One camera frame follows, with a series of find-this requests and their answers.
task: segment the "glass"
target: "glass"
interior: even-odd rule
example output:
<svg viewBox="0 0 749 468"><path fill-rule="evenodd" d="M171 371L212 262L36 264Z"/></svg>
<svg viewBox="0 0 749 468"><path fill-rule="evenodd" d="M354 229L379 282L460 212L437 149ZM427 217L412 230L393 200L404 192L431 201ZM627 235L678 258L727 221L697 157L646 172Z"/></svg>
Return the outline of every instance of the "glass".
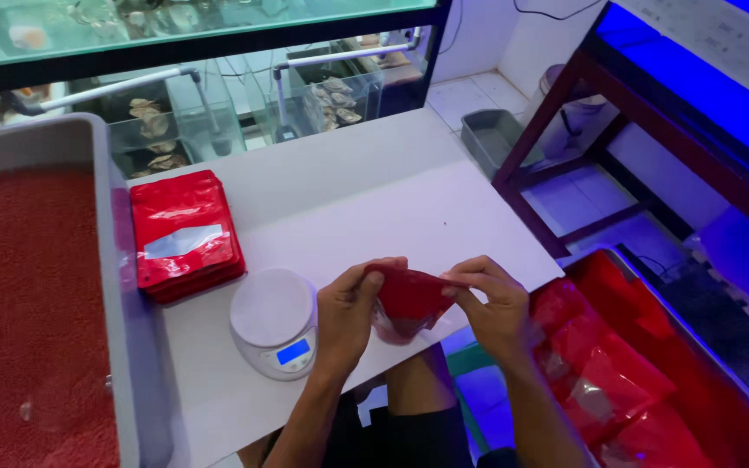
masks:
<svg viewBox="0 0 749 468"><path fill-rule="evenodd" d="M347 52L341 41L327 47L288 52L285 59L302 59ZM251 113L265 137L265 143L280 143L286 135L306 137L329 132L380 116L384 73L368 71L363 59L289 68L282 72L285 118L281 115L280 94L270 71L251 69L243 57L244 86Z"/></svg>
<svg viewBox="0 0 749 468"><path fill-rule="evenodd" d="M126 178L244 152L230 93L215 59L182 63L202 74L208 107L189 75L151 83L75 105L109 124L111 154ZM177 67L137 70L72 81L72 92L98 88Z"/></svg>
<svg viewBox="0 0 749 468"><path fill-rule="evenodd" d="M0 64L434 5L435 0L0 0Z"/></svg>

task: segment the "finger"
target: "finger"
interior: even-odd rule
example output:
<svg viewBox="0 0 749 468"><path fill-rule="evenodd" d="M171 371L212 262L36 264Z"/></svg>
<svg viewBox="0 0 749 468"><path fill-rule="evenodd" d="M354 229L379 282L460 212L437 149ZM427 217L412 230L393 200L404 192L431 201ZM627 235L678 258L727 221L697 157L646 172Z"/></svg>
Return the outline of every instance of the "finger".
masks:
<svg viewBox="0 0 749 468"><path fill-rule="evenodd" d="M383 286L385 276L380 271L371 271L363 282L360 283L360 293L357 295L357 303L363 306L367 312L371 310L371 306L375 303L377 293L380 292L380 287Z"/></svg>
<svg viewBox="0 0 749 468"><path fill-rule="evenodd" d="M450 271L442 276L454 282L471 285L486 294L487 298L493 302L505 302L513 295L509 283L485 273L453 273Z"/></svg>
<svg viewBox="0 0 749 468"><path fill-rule="evenodd" d="M376 263L379 265L390 265L400 268L401 263L406 264L406 257L386 257L378 258L376 260L369 260L359 265L354 265L348 270L344 271L343 274L337 277L331 285L340 291L351 291L358 287L360 282L363 281L363 275L367 266Z"/></svg>
<svg viewBox="0 0 749 468"><path fill-rule="evenodd" d="M520 285L504 268L498 265L492 258L482 255L470 260L464 260L453 266L448 273L484 273L503 281L512 281Z"/></svg>
<svg viewBox="0 0 749 468"><path fill-rule="evenodd" d="M461 310L467 314L468 319L484 311L484 304L469 289L447 286L442 290L441 294L452 297L455 303L461 307Z"/></svg>

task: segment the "white container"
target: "white container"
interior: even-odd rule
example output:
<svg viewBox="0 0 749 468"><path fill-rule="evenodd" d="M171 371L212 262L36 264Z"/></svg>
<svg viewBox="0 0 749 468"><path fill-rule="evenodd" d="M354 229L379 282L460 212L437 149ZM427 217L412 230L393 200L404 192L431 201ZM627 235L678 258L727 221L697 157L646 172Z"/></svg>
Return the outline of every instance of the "white container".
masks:
<svg viewBox="0 0 749 468"><path fill-rule="evenodd" d="M527 126L534 118L537 109L542 105L563 67L564 65L553 65L540 78L539 89L531 97L520 119L522 125ZM569 153L580 153L582 150L580 141L591 141L583 135L598 131L599 126L594 117L602 111L606 102L606 98L598 94L564 104L560 112L547 124L547 128L537 141L537 146L545 157L562 159Z"/></svg>

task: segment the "digital scale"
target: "digital scale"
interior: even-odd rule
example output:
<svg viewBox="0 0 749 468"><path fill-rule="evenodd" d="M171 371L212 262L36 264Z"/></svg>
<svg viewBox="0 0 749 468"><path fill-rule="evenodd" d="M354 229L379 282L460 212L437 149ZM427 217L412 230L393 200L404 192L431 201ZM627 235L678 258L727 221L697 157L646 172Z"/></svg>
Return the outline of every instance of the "digital scale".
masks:
<svg viewBox="0 0 749 468"><path fill-rule="evenodd" d="M251 274L230 307L235 347L266 377L305 377L314 366L316 312L316 289L297 273L276 268Z"/></svg>

